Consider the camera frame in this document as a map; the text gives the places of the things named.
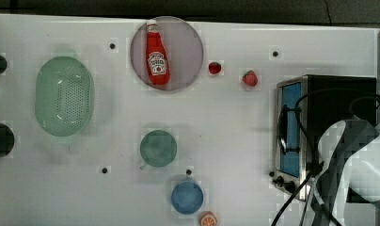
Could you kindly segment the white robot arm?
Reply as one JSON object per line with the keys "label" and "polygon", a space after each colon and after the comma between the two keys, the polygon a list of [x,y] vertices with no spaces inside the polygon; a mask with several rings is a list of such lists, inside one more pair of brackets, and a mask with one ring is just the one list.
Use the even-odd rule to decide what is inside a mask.
{"label": "white robot arm", "polygon": [[345,226],[349,191],[380,210],[380,122],[338,121],[325,130],[318,151],[324,166],[308,202],[310,226]]}

